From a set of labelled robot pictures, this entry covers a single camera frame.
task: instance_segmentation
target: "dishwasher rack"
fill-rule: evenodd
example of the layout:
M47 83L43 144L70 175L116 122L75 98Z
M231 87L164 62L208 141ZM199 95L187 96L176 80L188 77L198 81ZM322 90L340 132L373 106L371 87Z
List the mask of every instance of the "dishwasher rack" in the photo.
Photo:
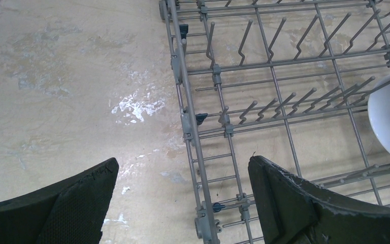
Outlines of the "dishwasher rack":
M312 180L324 188L332 188L350 184L357 181L369 180L371 189L359 191L349 194L353 197L360 194L373 192L376 201L379 205L382 204L382 199L379 195L379 190L390 188L390 185L377 187L374 178L390 174L390 163L378 165L370 164L365 152L357 124L355 123L354 115L367 111L368 96L383 87L390 84L390 81L375 88L368 88L373 85L376 78L371 76L361 83L346 84L342 80L342 75L346 72L356 72L369 69L378 69L388 67L390 69L390 11L381 14L378 8L383 0L162 0L159 1L159 11L162 19L165 22L168 36L168 44L171 52L171 67L174 73L176 91L179 101L181 123L183 130L183 138L187 148L190 173L192 178L193 191L196 200L195 226L198 238L202 238L204 243L220 243L218 233L224 228L236 225L244 225L247 231L247 239L238 242L254 243L263 241L262 236L253 236L251 230L251 222L258 220L258 217L251 217L249 214L250 206L255 204L252 194L246 194L243 191L237 159L235 156L233 137L240 133L249 131L264 130L274 127L284 127L288 137L292 157L295 163L295 170L299 177L304 177L301 173L300 164L296 149L294 146L293 136L290 125L315 121L320 119L328 119L338 116L348 116L359 146L359 150L364 162L364 169L346 172L339 175ZM325 19L321 14L326 9L343 9L357 6L365 6L371 10L365 22L358 23L358 30L352 33L352 37L348 40L347 47L340 53L335 52L332 46L332 40L340 28L347 22L350 13L341 16L342 20L335 28L328 32ZM282 13L284 16L298 11L314 11L313 18L306 24L305 31L299 36L295 46L295 55L289 58L278 58L280 50L276 50L274 45L281 35L283 27L286 25L287 18L283 17L280 20L278 27L273 33L266 33L262 20L262 16L268 14ZM214 20L216 18L228 17L251 17L248 19L247 25L244 26L242 33L235 33L241 37L240 45L236 51L239 56L239 62L233 64L222 64L214 55L215 33L218 27ZM184 24L188 20L199 20L203 26L203 31L199 33L191 33L189 31L190 24ZM253 26L257 23L259 29L256 30ZM356 46L356 39L364 32L370 24L377 24L378 31L371 43L368 43L364 49L359 49ZM323 43L320 46L320 52L316 55L313 53L307 54L307 51L302 48L302 44L307 38L310 30L315 24L320 25L322 35L319 39ZM259 50L266 55L266 59L261 62L248 61L244 53L246 40L250 32L258 31L261 35L262 50ZM190 50L191 39L196 37L204 37L204 48L201 50ZM209 65L189 69L186 61L191 59L191 55L204 54ZM385 60L384 64L364 66L352 69L340 69L337 61L345 58L363 57L381 54ZM291 65L302 65L315 62L331 62L333 70L314 74L300 74L296 76L278 77L275 69L277 67L285 67ZM222 83L222 75L226 72L252 71L256 69L269 69L271 79L238 82L231 84ZM211 75L212 86L192 89L190 77L197 75ZM307 88L303 96L295 99L296 92L283 94L279 87L279 82L285 80L294 80L300 78L310 78L322 75L335 75L338 82L337 86L327 90L327 92L319 95L317 88ZM258 105L258 101L247 102L244 109L230 110L229 106L224 101L223 90L229 87L245 88L250 85L271 83L274 84L275 97L270 99L267 104ZM195 108L193 96L195 93L214 90L220 102L221 112L219 113L197 113L202 112L202 108ZM249 113L255 113L256 118L249 121ZM203 123L208 120L215 120L218 126L211 129L203 129ZM211 157L203 156L203 147L201 140L208 138L224 137L229 146L229 153L214 155ZM232 162L234 174L219 178L208 178L206 164L208 161L214 161L221 158L230 158ZM225 180L234 180L237 184L237 195L235 198L212 202L209 184L213 182L222 182ZM238 209L241 220L227 224L222 224L216 219L219 212L236 211Z

